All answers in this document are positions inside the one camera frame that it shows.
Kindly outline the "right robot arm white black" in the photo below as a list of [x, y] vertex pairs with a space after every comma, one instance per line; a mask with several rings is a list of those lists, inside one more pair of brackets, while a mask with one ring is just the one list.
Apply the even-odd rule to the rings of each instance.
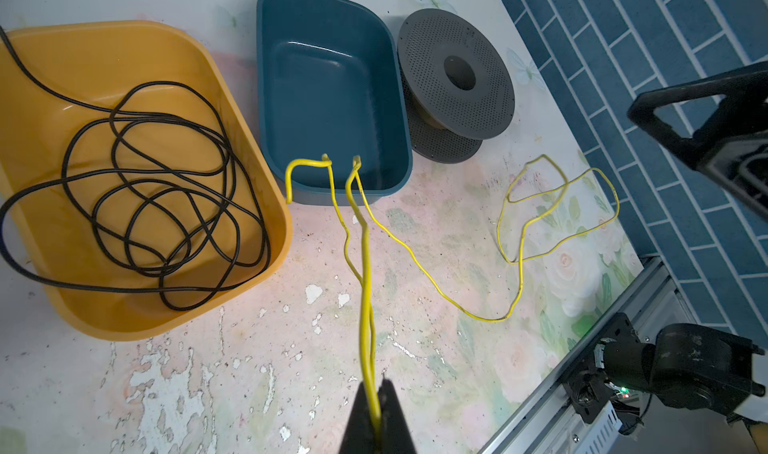
[[[661, 120], [658, 108], [721, 96], [717, 110], [689, 137]], [[687, 167], [767, 216], [767, 64], [640, 94], [629, 118]], [[622, 388], [655, 396], [667, 407], [725, 417], [767, 419], [767, 353], [754, 341], [691, 323], [663, 327], [642, 342], [618, 312], [562, 373], [582, 420], [593, 423]]]

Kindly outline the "grey cable spool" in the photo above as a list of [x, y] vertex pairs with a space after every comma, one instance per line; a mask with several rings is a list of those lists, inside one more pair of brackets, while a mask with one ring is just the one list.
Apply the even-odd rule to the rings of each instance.
[[397, 54], [418, 154], [438, 163], [464, 162], [512, 124], [515, 94], [506, 64], [460, 16], [416, 10], [399, 30]]

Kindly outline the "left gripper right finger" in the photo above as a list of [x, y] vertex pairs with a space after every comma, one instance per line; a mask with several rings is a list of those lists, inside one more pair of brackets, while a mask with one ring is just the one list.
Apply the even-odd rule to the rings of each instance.
[[416, 454], [397, 391], [390, 379], [384, 378], [378, 391], [381, 407], [380, 452], [383, 454]]

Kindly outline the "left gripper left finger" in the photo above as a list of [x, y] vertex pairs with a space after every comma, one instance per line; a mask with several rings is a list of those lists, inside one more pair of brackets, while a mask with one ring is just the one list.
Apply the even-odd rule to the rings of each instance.
[[359, 384], [344, 430], [339, 454], [374, 454], [378, 452], [363, 383]]

